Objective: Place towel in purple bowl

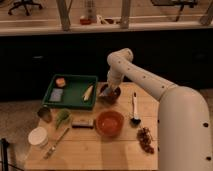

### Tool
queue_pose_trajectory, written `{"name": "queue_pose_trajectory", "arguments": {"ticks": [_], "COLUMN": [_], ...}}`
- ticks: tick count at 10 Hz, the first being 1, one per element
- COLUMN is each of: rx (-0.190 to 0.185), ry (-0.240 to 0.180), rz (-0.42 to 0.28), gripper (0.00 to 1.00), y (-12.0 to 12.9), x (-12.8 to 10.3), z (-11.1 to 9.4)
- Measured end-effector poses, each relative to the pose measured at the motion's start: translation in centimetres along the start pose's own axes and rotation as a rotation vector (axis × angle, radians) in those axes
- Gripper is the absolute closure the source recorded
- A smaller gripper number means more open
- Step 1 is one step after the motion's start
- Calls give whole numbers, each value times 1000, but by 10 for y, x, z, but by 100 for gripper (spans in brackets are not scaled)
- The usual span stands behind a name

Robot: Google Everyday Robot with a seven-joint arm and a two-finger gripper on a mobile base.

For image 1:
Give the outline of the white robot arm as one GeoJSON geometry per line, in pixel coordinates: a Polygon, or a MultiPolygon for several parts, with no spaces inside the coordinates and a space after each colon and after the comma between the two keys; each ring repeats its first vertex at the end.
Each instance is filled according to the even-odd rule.
{"type": "Polygon", "coordinates": [[[213,171],[210,116],[203,96],[134,65],[132,60],[129,48],[110,53],[107,82],[116,88],[127,77],[159,102],[159,171],[213,171]]]}

